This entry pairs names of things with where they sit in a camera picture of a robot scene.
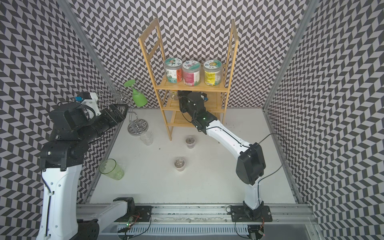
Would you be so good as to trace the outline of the flower seed jar pink label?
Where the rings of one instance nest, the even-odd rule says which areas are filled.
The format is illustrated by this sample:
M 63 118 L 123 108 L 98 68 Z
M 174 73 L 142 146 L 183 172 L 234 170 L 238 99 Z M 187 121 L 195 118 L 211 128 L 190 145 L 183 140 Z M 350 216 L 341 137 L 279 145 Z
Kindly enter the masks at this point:
M 182 70 L 185 85 L 194 87 L 200 84 L 201 63 L 193 60 L 185 61 L 182 64 Z

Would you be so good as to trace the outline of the yellow label seed jar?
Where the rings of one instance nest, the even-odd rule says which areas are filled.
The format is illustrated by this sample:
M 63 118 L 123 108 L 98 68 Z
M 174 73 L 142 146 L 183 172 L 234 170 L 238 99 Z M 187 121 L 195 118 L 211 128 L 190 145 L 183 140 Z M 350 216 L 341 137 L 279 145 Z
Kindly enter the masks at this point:
M 206 85 L 217 86 L 222 81 L 223 65 L 219 60 L 208 60 L 203 64 Z

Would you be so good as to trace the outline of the carrot seed jar red label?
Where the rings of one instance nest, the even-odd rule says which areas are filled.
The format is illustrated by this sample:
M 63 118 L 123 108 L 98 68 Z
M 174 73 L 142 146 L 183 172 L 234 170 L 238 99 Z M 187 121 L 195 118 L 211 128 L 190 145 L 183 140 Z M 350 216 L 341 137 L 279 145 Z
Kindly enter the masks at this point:
M 168 82 L 180 83 L 183 80 L 183 61 L 179 58 L 168 58 L 165 60 L 165 74 Z

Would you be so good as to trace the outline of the small clear tub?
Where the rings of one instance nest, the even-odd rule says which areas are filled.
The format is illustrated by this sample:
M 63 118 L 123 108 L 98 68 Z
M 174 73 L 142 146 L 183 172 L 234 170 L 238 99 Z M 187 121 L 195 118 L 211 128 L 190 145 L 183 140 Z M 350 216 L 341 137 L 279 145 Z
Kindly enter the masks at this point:
M 178 94 L 178 91 L 170 91 L 170 92 L 169 92 L 169 98 L 170 98 L 172 101 L 178 101 L 178 100 L 179 100 L 179 94 Z
M 187 136 L 185 139 L 185 143 L 189 149 L 193 149 L 196 145 L 196 139 L 194 136 Z
M 174 161 L 175 169 L 179 172 L 182 172 L 186 167 L 186 161 L 184 158 L 176 158 Z

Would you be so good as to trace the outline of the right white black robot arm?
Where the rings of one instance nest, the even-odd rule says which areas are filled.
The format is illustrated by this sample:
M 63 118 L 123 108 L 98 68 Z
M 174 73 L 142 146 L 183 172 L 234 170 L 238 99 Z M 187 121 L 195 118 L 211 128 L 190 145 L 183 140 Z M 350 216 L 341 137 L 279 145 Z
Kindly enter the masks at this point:
M 179 107 L 182 114 L 187 113 L 198 132 L 217 140 L 235 158 L 236 174 L 245 184 L 244 212 L 249 220 L 262 216 L 263 200 L 259 185 L 264 175 L 266 162 L 259 143 L 250 144 L 230 130 L 214 114 L 206 110 L 207 94 L 203 92 L 178 91 Z

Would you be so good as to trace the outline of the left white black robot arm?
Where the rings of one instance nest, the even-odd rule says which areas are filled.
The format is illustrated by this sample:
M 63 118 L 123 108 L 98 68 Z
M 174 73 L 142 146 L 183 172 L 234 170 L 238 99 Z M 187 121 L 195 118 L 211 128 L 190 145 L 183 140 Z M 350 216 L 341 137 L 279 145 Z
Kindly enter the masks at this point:
M 123 122 L 127 104 L 111 104 L 96 111 L 78 102 L 58 106 L 49 117 L 50 139 L 39 154 L 44 199 L 38 240 L 95 240 L 101 221 L 77 219 L 78 181 L 90 145 Z

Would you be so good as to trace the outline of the bamboo three-tier shelf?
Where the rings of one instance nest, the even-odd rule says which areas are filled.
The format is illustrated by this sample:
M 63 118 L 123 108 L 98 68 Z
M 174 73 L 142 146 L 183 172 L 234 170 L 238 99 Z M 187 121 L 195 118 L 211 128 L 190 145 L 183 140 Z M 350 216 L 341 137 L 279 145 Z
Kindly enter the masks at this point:
M 187 86 L 184 83 L 170 83 L 166 76 L 158 83 L 153 73 L 151 59 L 156 51 L 160 49 L 163 61 L 166 60 L 165 50 L 160 30 L 159 20 L 154 18 L 149 26 L 143 31 L 138 38 L 144 60 L 147 65 L 149 76 L 156 94 L 157 101 L 165 122 L 167 134 L 172 140 L 172 132 L 174 127 L 192 128 L 193 125 L 185 120 L 179 109 L 179 102 L 171 99 L 171 92 L 192 91 L 207 93 L 209 100 L 207 110 L 213 113 L 222 123 L 225 122 L 225 116 L 228 107 L 231 85 L 235 70 L 236 57 L 239 47 L 240 38 L 238 36 L 236 22 L 231 20 L 231 31 L 229 35 L 227 60 L 222 74 L 222 81 L 216 86 L 209 86 L 200 83 L 197 86 Z

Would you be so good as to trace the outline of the green plastic goblet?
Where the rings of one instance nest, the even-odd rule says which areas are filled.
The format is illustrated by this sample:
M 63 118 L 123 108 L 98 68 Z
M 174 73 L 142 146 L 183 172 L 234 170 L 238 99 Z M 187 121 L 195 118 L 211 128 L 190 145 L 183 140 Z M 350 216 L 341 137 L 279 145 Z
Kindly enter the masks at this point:
M 124 83 L 124 87 L 130 88 L 132 90 L 133 101 L 138 108 L 141 108 L 148 103 L 148 100 L 143 93 L 135 89 L 134 87 L 135 83 L 136 83 L 135 80 L 128 80 Z

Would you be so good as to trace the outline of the clear glass cup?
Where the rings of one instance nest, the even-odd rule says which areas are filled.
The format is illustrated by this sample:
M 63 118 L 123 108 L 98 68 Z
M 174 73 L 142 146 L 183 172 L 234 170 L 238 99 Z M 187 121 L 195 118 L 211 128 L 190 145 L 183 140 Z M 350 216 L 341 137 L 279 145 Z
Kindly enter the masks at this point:
M 150 146 L 153 143 L 153 141 L 154 141 L 153 133 L 151 131 L 146 131 L 146 132 L 142 133 L 140 135 L 140 140 L 146 146 Z

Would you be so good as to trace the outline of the green translucent plastic cup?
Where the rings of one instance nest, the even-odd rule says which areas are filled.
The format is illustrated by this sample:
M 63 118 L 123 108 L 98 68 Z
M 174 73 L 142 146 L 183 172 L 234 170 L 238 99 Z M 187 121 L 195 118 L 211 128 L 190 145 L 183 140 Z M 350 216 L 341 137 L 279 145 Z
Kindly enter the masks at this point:
M 114 159 L 107 159 L 101 162 L 99 172 L 113 180 L 121 180 L 125 173 L 118 162 Z

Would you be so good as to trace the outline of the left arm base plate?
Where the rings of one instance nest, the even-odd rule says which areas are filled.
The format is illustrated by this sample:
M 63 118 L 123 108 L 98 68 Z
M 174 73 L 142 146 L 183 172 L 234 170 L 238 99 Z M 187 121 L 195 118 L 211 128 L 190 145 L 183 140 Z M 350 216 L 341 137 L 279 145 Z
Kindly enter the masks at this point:
M 121 223 L 149 223 L 150 215 L 152 214 L 152 206 L 136 206 L 135 210 L 130 211 L 121 218 L 117 219 L 116 222 Z

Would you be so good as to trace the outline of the aluminium front rail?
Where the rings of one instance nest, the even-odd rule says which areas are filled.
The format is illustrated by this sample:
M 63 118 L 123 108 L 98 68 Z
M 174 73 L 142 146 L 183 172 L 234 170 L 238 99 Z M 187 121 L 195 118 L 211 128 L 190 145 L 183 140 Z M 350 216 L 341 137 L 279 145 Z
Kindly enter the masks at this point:
M 318 221 L 312 208 L 306 204 L 267 204 L 273 221 L 269 223 L 232 222 L 228 213 L 230 204 L 147 204 L 152 206 L 150 222 L 153 225 L 224 225 L 256 224 L 266 225 L 316 225 Z M 144 226 L 149 223 L 136 223 Z

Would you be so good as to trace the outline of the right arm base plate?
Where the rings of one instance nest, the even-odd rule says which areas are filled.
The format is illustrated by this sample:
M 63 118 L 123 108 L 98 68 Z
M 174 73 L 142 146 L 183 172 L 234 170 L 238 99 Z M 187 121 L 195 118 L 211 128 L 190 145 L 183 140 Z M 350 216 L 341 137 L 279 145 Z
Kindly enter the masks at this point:
M 231 215 L 232 222 L 255 222 L 269 223 L 273 221 L 269 206 L 261 205 L 256 210 L 250 210 L 247 206 L 230 205 L 227 210 Z

